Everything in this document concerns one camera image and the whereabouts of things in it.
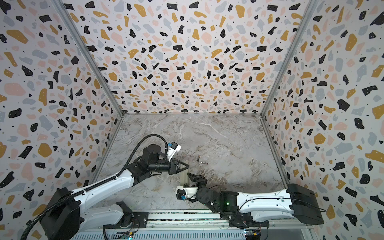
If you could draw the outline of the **white remote control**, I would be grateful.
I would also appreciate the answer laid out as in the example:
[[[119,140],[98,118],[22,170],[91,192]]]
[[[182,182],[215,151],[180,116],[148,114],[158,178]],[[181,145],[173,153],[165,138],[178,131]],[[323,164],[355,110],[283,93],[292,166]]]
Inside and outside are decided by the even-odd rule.
[[[180,173],[180,185],[182,187],[188,187],[190,185],[188,173],[186,173],[186,172]]]

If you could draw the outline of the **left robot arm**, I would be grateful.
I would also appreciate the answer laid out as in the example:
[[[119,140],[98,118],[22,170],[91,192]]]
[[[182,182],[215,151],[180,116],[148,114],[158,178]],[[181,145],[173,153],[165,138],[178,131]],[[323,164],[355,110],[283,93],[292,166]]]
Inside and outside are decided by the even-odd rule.
[[[67,188],[57,190],[47,205],[47,212],[39,220],[48,239],[69,240],[87,229],[119,223],[129,225],[133,213],[122,202],[94,210],[91,207],[112,194],[153,177],[156,173],[175,175],[187,170],[189,165],[173,159],[181,148],[175,142],[169,143],[168,151],[164,154],[160,146],[149,145],[144,148],[139,158],[124,167],[120,175],[112,175],[73,191]]]

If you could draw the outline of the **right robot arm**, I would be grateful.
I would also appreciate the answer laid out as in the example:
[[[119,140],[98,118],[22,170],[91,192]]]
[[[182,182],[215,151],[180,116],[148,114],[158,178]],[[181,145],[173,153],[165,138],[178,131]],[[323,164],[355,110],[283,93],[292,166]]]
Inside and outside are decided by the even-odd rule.
[[[319,207],[315,193],[297,184],[271,193],[218,192],[207,187],[207,179],[188,174],[194,183],[177,187],[177,199],[199,202],[229,220],[231,227],[246,229],[269,220],[298,219],[306,225],[322,225],[324,209]]]

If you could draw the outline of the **right electronics board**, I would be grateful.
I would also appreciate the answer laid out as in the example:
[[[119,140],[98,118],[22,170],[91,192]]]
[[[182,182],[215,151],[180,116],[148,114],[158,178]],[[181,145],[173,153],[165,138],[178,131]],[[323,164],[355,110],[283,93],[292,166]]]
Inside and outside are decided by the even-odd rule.
[[[261,232],[262,230],[256,229],[256,230],[245,230],[245,239],[246,240],[260,240],[261,239]]]

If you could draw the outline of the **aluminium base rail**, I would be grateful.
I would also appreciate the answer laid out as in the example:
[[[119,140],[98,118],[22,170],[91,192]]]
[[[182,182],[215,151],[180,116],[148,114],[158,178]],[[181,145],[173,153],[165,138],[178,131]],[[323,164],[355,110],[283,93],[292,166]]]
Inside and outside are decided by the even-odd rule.
[[[137,231],[133,240],[245,240],[245,230],[229,226],[229,220],[209,210],[144,210],[149,212],[145,229]],[[269,220],[260,227],[261,240],[316,240],[314,228],[296,219]],[[117,229],[96,227],[76,234],[75,240],[115,240]]]

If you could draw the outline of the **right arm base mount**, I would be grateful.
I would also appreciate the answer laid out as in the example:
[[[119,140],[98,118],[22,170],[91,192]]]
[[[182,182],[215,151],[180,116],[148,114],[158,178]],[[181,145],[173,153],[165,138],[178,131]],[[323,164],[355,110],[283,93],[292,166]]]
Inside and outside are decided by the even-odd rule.
[[[233,228],[239,229],[247,229],[247,228],[260,228],[260,227],[269,227],[270,223],[268,220],[259,223],[253,220],[251,213],[247,214],[234,214],[233,216],[229,216],[229,226]]]

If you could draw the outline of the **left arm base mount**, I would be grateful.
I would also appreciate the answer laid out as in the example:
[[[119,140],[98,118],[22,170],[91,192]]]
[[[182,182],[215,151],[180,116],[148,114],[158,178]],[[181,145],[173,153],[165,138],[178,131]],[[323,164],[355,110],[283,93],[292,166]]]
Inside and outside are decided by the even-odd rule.
[[[114,225],[106,225],[106,229],[117,229],[120,231],[145,229],[149,219],[149,212],[133,212],[124,214],[122,219]]]

